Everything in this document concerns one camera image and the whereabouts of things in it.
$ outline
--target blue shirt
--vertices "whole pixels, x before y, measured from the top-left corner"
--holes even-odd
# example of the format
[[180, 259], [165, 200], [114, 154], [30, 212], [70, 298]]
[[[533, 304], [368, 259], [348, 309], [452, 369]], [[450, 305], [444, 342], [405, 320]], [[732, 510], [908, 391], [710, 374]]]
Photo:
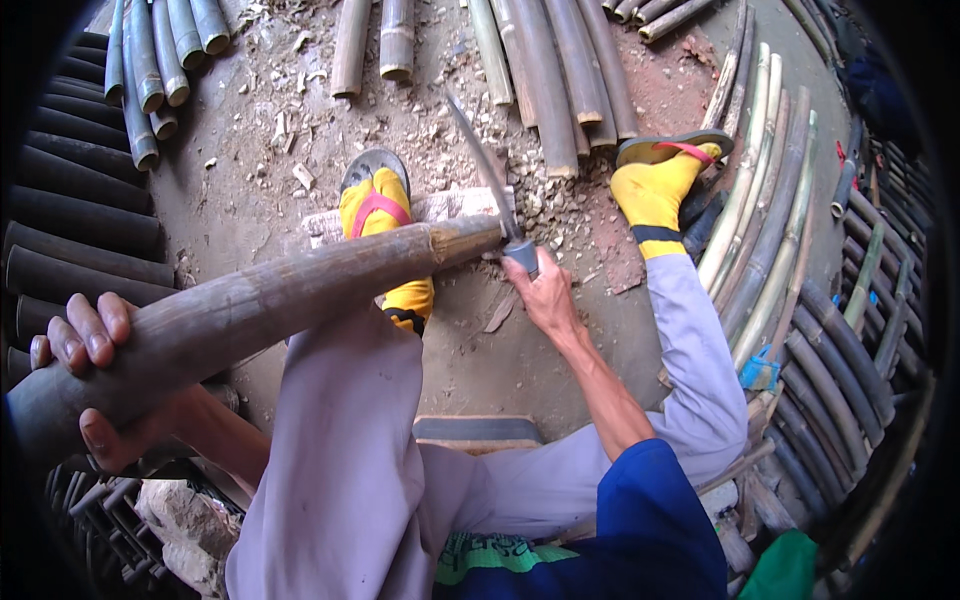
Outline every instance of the blue shirt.
[[597, 488], [597, 535], [564, 546], [452, 534], [433, 597], [726, 598], [727, 562], [663, 440], [634, 444]]

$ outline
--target light purple pants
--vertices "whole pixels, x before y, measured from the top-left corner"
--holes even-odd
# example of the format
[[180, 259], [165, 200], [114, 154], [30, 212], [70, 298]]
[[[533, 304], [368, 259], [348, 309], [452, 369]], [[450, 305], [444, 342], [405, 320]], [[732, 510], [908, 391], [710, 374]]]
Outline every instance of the light purple pants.
[[[675, 385], [647, 415], [697, 484], [743, 449], [746, 403], [689, 257], [647, 274]], [[429, 597], [451, 531], [537, 539], [594, 516], [611, 462], [593, 425], [481, 457], [417, 444], [422, 348], [372, 303], [291, 339], [270, 462], [227, 563], [232, 600]]]

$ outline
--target hand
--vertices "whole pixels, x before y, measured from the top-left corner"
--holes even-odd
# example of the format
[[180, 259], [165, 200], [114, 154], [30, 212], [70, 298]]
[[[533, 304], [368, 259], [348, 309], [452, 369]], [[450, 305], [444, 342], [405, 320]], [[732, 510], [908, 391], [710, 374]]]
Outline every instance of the hand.
[[[54, 358], [74, 375], [84, 373], [89, 363], [100, 369], [108, 367], [117, 348], [130, 337], [130, 314], [136, 309], [113, 292], [97, 299], [97, 310], [82, 294], [74, 294], [66, 304], [67, 321], [54, 317], [47, 325], [47, 335], [37, 335], [31, 342], [31, 367], [41, 369]], [[180, 407], [190, 390], [192, 388], [134, 421], [123, 434], [118, 433], [100, 411], [84, 410], [80, 415], [80, 432], [100, 468], [120, 472], [172, 434]]]
[[507, 278], [519, 292], [530, 320], [551, 340], [573, 334], [581, 326], [570, 292], [570, 271], [561, 269], [544, 248], [537, 247], [539, 275], [533, 281], [512, 258], [501, 260]]

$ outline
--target yellow sock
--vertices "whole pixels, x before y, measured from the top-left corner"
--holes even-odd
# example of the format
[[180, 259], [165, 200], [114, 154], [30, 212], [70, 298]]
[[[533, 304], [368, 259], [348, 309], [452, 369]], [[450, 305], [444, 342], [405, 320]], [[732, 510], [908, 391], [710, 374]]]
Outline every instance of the yellow sock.
[[[347, 238], [350, 238], [353, 221], [356, 219], [360, 204], [366, 200], [372, 190], [396, 202], [408, 215], [410, 214], [410, 201], [403, 192], [400, 178], [390, 169], [379, 169], [373, 174], [373, 180], [363, 180], [357, 185], [348, 187], [340, 197], [340, 221]], [[398, 227], [400, 222], [392, 215], [383, 210], [375, 210], [367, 217], [360, 236], [373, 235]], [[383, 302], [383, 312], [393, 320], [396, 326], [413, 331], [422, 337], [423, 328], [433, 312], [433, 296], [433, 277], [410, 281], [387, 292]]]
[[[720, 146], [716, 144], [701, 144], [698, 148], [713, 158], [720, 156]], [[706, 167], [699, 158], [680, 152], [658, 164], [627, 164], [613, 174], [610, 190], [644, 258], [686, 253], [677, 222], [680, 202]]]

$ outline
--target red flip-flop strap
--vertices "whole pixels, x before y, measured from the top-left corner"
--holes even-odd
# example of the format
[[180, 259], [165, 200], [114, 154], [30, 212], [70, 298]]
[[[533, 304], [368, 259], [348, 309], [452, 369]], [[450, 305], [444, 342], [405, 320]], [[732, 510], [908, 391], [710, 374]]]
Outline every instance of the red flip-flop strap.
[[697, 148], [697, 147], [694, 146], [693, 144], [684, 144], [683, 142], [657, 142], [656, 144], [654, 144], [654, 145], [652, 146], [651, 149], [652, 149], [652, 150], [659, 150], [659, 149], [662, 148], [663, 146], [670, 146], [670, 147], [672, 147], [672, 148], [679, 148], [679, 149], [683, 150], [684, 152], [686, 152], [687, 154], [693, 156], [694, 158], [699, 159], [701, 162], [704, 162], [704, 163], [706, 163], [706, 164], [713, 164], [714, 162], [716, 162], [715, 160], [713, 160], [713, 157], [712, 157], [712, 156], [710, 156], [709, 154], [707, 154], [707, 153], [704, 152], [703, 150], [700, 150], [699, 148]]
[[360, 234], [363, 233], [364, 225], [367, 224], [367, 217], [375, 210], [383, 210], [391, 217], [397, 219], [402, 226], [413, 223], [413, 220], [410, 218], [410, 215], [407, 214], [407, 211], [403, 209], [403, 206], [400, 206], [383, 194], [371, 191], [370, 195], [360, 203], [357, 216], [353, 219], [353, 230], [350, 232], [350, 239], [360, 237]]

